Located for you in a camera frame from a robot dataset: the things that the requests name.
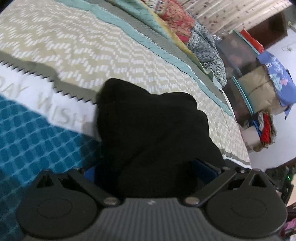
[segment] blue plaid cloth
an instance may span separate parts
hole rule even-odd
[[[26,187],[42,169],[88,169],[100,157],[100,143],[48,123],[46,118],[0,96],[0,240],[22,238],[15,212]]]

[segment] beige curtain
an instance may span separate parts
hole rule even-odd
[[[210,33],[249,30],[291,5],[288,0],[179,0]]]

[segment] beige and white zigzag pattern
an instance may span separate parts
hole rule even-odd
[[[115,77],[153,94],[189,93],[208,116],[213,142],[249,161],[234,118],[190,76],[90,12],[53,0],[14,0],[0,14],[0,50],[49,65],[62,81],[95,91]]]

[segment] folded black garment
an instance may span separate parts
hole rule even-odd
[[[204,112],[187,93],[152,95],[109,79],[98,97],[98,131],[107,175],[120,197],[186,197],[195,192],[195,159],[224,166]]]

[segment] bed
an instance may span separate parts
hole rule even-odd
[[[4,9],[0,240],[21,238],[14,213],[42,169],[88,169],[102,158],[96,95],[111,77],[191,94],[224,158],[250,167],[227,98],[182,44],[137,1],[14,0]]]

